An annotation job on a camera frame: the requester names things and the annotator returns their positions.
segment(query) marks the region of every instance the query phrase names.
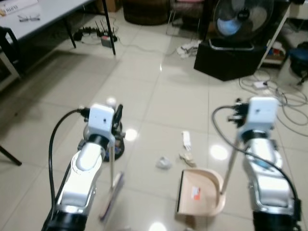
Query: tiled floor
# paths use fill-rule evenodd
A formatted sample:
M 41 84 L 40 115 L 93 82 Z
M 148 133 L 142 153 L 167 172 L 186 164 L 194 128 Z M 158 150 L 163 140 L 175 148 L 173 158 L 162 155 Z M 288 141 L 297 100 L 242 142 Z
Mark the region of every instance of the tiled floor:
M 188 225 L 175 216 L 180 174 L 187 166 L 178 158 L 183 152 L 181 131 L 189 130 L 192 154 L 199 167 L 224 175 L 227 159 L 218 160 L 214 147 L 230 147 L 215 132 L 210 116 L 224 104 L 251 93 L 240 88 L 237 80 L 221 82 L 193 69 L 194 58 L 169 55 L 189 39 L 165 35 L 166 25 L 137 26 L 127 23 L 123 12 L 116 18 L 121 42 L 117 55 L 102 46 L 62 42 L 21 82 L 1 94 L 0 143 L 23 161 L 12 165 L 0 154 L 0 230 L 40 230 L 50 209 L 47 171 L 49 137 L 58 119 L 71 108 L 93 102 L 104 103 L 115 96 L 123 103 L 124 129 L 138 131 L 137 139 L 126 141 L 125 154 L 116 161 L 116 171 L 125 171 L 124 189 L 117 199 L 106 225 L 98 220 L 109 187 L 109 166 L 104 164 L 98 179 L 98 191 L 87 223 L 88 231 L 183 231 Z M 87 43 L 97 43 L 86 39 Z M 137 49 L 138 45 L 148 50 Z M 261 78 L 264 72 L 256 72 Z M 308 106 L 299 108 L 308 114 Z M 226 122 L 230 111 L 221 112 L 218 122 L 230 139 L 236 129 Z M 290 111 L 293 119 L 301 119 Z M 283 116 L 280 118 L 300 132 Z M 292 177 L 303 200 L 303 221 L 308 225 L 308 138 L 286 129 L 280 122 L 273 132 L 284 160 L 284 169 Z M 54 178 L 59 187 L 66 166 L 76 152 L 84 122 L 72 116 L 61 127 L 54 144 Z M 166 156 L 170 170 L 159 170 L 156 161 Z M 228 187 L 226 206 L 215 218 L 196 218 L 189 224 L 198 231 L 252 231 L 252 213 L 247 177 L 239 155 Z

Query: chair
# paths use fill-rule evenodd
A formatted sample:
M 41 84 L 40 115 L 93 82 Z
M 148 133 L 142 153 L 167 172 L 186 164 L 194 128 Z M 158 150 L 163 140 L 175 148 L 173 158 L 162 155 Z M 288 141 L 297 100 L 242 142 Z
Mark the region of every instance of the chair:
M 166 34 L 168 34 L 169 23 L 173 25 L 177 13 L 182 16 L 199 19 L 197 33 L 199 32 L 200 22 L 203 14 L 204 0 L 170 0 L 170 16 L 168 19 Z

